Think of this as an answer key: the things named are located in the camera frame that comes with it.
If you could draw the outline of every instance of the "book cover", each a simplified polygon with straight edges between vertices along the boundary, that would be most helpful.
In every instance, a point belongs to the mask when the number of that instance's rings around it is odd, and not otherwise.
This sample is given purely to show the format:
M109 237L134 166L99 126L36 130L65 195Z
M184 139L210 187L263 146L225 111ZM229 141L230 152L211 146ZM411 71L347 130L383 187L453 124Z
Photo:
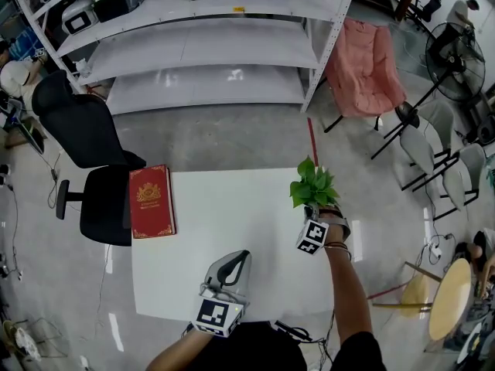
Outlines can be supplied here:
M135 239L176 233L170 174L165 165L129 172L129 200Z

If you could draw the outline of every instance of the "person in white shirt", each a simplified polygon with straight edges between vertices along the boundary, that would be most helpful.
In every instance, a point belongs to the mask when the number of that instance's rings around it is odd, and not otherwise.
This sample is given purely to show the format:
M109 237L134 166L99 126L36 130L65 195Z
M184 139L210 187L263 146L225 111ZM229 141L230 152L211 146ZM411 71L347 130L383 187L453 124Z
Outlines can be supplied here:
M22 98L28 111L32 110L32 94L42 79L39 71L46 60L46 55L34 62L10 60L8 43L0 41L0 87L10 97Z
M442 51L444 46L460 36L459 26L461 29L468 26L474 29L473 23L468 18L469 11L477 11L479 9L480 5L476 0L457 0L454 3L449 14L447 15L447 25L445 30L440 36L437 37L428 50L434 61L440 64L444 62L444 59L440 55L440 51Z

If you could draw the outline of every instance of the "gray chair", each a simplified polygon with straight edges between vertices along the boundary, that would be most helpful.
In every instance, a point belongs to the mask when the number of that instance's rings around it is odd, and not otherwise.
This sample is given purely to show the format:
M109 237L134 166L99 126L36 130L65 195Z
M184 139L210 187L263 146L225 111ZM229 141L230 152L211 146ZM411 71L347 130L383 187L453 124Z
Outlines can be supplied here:
M455 169L449 169L443 174L443 188L447 192L440 198L450 198L454 207L448 212L436 216L433 221L454 213L456 210L462 210L464 206L469 205L480 196L481 175L486 164L486 157L483 148L478 144L468 145L456 153L459 155L461 162L467 167L469 178L471 180L471 189L466 191L463 185L463 178Z
M423 131L416 129L412 125L407 125L403 128L400 133L401 147L412 160L411 166L417 165L423 173L407 185L404 185L401 188L402 191L430 175L427 180L413 189L413 192L416 191L441 175L459 160L459 156L455 158L451 156L454 113L450 106L443 100L433 100L418 109L418 116L425 119L428 122L428 126L431 125L435 129L440 138L442 150L435 153L429 141L426 140ZM442 159L435 162L435 159L440 157Z

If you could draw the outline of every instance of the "white shirt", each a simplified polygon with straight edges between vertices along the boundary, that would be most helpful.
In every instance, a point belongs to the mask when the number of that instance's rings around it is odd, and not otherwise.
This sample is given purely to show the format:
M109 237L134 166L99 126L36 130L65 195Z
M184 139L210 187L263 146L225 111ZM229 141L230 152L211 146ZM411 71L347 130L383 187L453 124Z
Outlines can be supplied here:
M447 15L447 22L456 23L457 25L466 27L466 23L461 21L461 19L456 15L456 12L468 19L468 6L466 0L457 0L452 6L449 14Z
M0 71L0 87L10 96L22 98L27 110L32 110L31 100L32 94L36 85L41 81L42 77L36 74L36 80L26 85L29 79L29 69L32 63L17 60L11 60Z

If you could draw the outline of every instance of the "concrete floor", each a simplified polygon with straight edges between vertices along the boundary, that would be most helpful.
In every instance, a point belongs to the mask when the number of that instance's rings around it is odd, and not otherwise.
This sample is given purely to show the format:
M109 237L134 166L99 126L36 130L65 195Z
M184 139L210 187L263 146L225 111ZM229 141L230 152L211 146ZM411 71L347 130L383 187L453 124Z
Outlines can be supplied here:
M400 76L411 102L430 87L430 82L421 77L404 72ZM349 243L366 292L372 294L406 281L411 271L404 269L403 263L414 262L425 238L433 234L429 221L433 212L424 190L414 194L401 192L399 182L418 172L408 167L407 157L397 142L375 161L370 160L371 153L383 144L381 135L398 122L395 114L383 117L380 133L373 130L373 120L349 118L324 134L324 126L338 116L326 87L318 90L308 113L315 127L320 163L336 176L342 210L353 228ZM126 114L114 121L125 149L142 156L148 165L166 163L177 172L293 167L312 152L306 115L293 106L185 107ZM431 128L426 135L432 141L438 140ZM460 147L453 137L456 147ZM47 148L46 156L53 164L58 150L50 143ZM22 281L13 274L1 283L10 304L9 314L14 320L35 321L44 317L52 322L64 336L52 343L68 354L64 359L43 359L37 365L39 368L33 369L80 369L81 355L98 371L144 369L158 352L180 337L186 322L137 315L130 249L113 248L111 268L107 266L105 271L105 245L80 234L78 211L67 209L66 219L60 221L47 206L52 183L43 160L29 146L9 152L8 159L19 203L15 245L23 272ZM70 180L71 189L83 189L87 170L77 168L65 154L57 168L61 179ZM466 172L460 168L465 179ZM437 213L449 207L448 201L437 199L436 184L428 191ZM6 221L3 243L12 266L15 204L5 187L0 193ZM479 200L467 210L440 220L435 227L439 233L454 233L458 241L470 240L478 229L493 228L494 208L493 190L483 180ZM432 266L425 253L422 266L443 274L453 247L452 241L441 240L444 257ZM391 294L383 301L396 298ZM388 369L425 370L426 365L429 369L447 369L454 361L453 355L423 354L428 343L428 318L406 319L397 312L377 308L372 308L371 314ZM117 321L121 344L111 318ZM285 322L305 327L314 338L319 338L326 334L329 320L330 313L287 318ZM45 321L34 327L37 337L54 334L53 327ZM336 328L330 341L330 352L335 354L339 347ZM50 356L57 355L46 344L41 345L41 350ZM303 352L308 364L316 367L318 348L305 345Z

